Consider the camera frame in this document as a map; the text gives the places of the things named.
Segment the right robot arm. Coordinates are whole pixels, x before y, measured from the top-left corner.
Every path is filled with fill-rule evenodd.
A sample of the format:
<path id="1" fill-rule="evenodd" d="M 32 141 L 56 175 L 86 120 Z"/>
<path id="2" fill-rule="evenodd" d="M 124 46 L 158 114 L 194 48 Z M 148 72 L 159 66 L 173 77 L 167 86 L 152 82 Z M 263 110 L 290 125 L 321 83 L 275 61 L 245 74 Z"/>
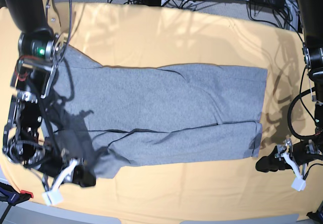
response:
<path id="1" fill-rule="evenodd" d="M 69 37 L 48 24 L 52 0 L 1 0 L 20 29 L 19 57 L 11 86 L 8 122 L 4 128 L 3 153 L 9 161 L 43 174 L 46 191 L 72 183 L 93 187 L 94 149 L 85 125 L 88 112 L 70 114 L 68 99 L 53 86 L 66 66 Z"/>

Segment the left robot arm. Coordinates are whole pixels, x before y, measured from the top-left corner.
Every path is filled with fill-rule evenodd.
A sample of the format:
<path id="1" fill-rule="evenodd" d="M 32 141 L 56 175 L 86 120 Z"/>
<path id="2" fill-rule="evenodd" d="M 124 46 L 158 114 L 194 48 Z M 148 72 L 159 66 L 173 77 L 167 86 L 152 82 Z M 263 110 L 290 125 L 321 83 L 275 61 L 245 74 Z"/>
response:
<path id="1" fill-rule="evenodd" d="M 314 86 L 300 91 L 292 100 L 287 112 L 287 124 L 291 134 L 299 139 L 292 144 L 290 139 L 277 145 L 268 156 L 263 156 L 255 165 L 262 173 L 292 170 L 298 180 L 306 180 L 309 171 L 302 174 L 300 166 L 315 160 L 322 160 L 322 0 L 297 0 L 300 21 L 303 27 L 304 75 Z M 310 95 L 315 103 L 313 135 L 300 135 L 292 125 L 292 110 L 298 101 Z"/>

